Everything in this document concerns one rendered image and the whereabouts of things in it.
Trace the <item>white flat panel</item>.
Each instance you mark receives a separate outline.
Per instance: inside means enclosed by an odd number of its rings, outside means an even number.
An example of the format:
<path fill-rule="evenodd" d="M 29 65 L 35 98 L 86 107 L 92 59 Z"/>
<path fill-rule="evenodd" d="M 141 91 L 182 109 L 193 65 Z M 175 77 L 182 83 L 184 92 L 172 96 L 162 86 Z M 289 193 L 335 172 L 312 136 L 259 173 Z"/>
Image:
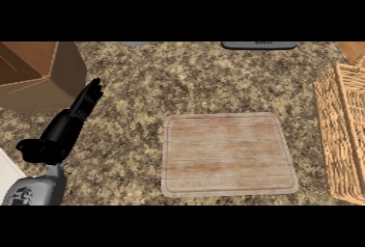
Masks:
<path fill-rule="evenodd" d="M 7 193 L 15 184 L 15 182 L 26 177 L 26 174 L 11 159 L 9 155 L 0 149 L 0 204 Z"/>

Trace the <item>brown wooden block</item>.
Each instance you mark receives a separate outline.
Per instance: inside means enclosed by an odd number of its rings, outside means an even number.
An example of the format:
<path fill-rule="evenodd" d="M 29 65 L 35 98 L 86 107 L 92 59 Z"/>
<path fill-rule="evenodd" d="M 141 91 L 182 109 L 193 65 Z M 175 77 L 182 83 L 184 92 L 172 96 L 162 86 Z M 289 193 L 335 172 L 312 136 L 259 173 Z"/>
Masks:
<path fill-rule="evenodd" d="M 348 60 L 354 63 L 361 55 L 365 55 L 365 41 L 340 41 L 339 42 Z"/>

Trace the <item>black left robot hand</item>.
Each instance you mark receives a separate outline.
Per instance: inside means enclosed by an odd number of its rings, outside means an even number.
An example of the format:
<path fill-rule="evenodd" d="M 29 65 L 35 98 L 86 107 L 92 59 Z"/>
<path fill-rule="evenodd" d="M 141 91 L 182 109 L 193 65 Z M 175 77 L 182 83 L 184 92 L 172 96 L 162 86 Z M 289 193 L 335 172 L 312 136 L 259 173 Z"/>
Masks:
<path fill-rule="evenodd" d="M 70 155 L 85 122 L 103 98 L 101 80 L 95 78 L 72 106 L 55 116 L 39 139 L 24 139 L 17 145 L 23 160 L 57 165 Z"/>

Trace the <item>wooden cutting board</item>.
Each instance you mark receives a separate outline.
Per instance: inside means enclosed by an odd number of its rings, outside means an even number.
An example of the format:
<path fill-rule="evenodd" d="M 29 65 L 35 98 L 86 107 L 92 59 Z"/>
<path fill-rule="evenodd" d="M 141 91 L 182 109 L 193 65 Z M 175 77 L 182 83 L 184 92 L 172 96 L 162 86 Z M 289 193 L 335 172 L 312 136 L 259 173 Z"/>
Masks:
<path fill-rule="evenodd" d="M 293 194 L 299 188 L 275 114 L 187 114 L 166 119 L 162 191 L 168 197 Z"/>

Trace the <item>pale grey object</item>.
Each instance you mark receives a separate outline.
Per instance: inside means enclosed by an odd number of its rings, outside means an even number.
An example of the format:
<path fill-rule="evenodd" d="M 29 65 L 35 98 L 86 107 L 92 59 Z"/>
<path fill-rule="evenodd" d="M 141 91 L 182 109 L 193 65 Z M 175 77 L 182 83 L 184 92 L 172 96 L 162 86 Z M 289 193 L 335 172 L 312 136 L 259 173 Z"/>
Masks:
<path fill-rule="evenodd" d="M 138 46 L 144 46 L 144 45 L 150 44 L 151 41 L 122 41 L 120 43 L 126 46 L 138 47 Z"/>

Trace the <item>wicker basket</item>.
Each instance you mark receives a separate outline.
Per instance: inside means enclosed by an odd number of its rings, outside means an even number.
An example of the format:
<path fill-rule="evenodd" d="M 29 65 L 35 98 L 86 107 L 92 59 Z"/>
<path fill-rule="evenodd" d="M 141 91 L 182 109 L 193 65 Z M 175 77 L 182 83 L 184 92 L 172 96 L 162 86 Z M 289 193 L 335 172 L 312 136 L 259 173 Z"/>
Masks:
<path fill-rule="evenodd" d="M 365 206 L 365 55 L 314 82 L 330 193 Z"/>

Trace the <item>open wooden cabinet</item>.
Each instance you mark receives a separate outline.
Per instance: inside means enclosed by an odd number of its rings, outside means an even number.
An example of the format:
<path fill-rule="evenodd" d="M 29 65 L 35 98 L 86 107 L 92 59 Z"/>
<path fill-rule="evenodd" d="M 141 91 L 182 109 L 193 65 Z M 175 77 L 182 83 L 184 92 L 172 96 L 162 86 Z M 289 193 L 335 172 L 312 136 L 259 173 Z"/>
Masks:
<path fill-rule="evenodd" d="M 86 86 L 73 41 L 0 41 L 0 107 L 27 114 L 67 108 Z"/>

